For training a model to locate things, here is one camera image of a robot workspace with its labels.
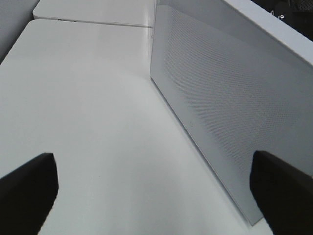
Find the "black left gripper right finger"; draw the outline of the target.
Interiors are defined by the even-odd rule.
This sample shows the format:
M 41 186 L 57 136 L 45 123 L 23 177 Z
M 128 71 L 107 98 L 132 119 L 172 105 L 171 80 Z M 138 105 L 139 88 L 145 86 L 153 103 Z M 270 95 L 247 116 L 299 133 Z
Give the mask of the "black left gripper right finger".
M 251 193 L 272 233 L 313 233 L 313 179 L 294 166 L 257 150 L 249 178 Z

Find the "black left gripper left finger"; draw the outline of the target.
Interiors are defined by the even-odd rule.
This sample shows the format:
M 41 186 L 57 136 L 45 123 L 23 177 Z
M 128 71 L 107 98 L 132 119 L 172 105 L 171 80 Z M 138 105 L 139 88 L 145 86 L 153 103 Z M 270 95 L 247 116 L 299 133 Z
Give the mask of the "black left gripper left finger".
M 37 235 L 59 190 L 53 153 L 43 153 L 0 179 L 0 233 Z

